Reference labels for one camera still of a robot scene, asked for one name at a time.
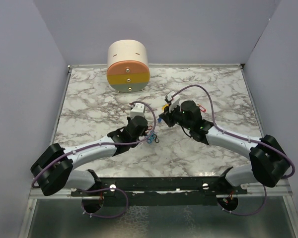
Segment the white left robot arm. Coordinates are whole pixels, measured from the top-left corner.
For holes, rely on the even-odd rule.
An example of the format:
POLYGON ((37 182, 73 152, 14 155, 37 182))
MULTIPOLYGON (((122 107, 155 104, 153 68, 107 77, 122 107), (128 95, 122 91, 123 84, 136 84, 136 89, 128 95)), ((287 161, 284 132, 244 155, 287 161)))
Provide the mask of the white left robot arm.
POLYGON ((50 196, 62 188, 79 188, 93 196, 99 192, 100 180, 92 170, 84 172, 76 168, 101 158, 113 157, 129 151, 145 135, 148 122, 142 116, 129 119, 128 124, 112 131, 107 136, 91 143, 61 147, 59 143, 51 144, 30 171, 45 196, 50 196))

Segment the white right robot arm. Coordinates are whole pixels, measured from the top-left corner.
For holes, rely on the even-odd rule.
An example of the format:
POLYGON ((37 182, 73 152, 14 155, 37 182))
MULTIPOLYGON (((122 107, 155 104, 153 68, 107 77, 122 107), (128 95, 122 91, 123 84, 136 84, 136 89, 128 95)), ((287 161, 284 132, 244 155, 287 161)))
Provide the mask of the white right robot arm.
POLYGON ((204 119, 193 101, 184 101, 176 106, 170 104, 159 117, 168 127, 178 125, 187 129, 190 137, 197 142, 222 147, 250 160, 249 165, 230 167, 220 175, 218 188, 224 194, 246 183, 259 182, 263 186, 274 187, 280 179, 285 178, 286 171, 291 167, 274 137, 246 137, 225 131, 204 119))

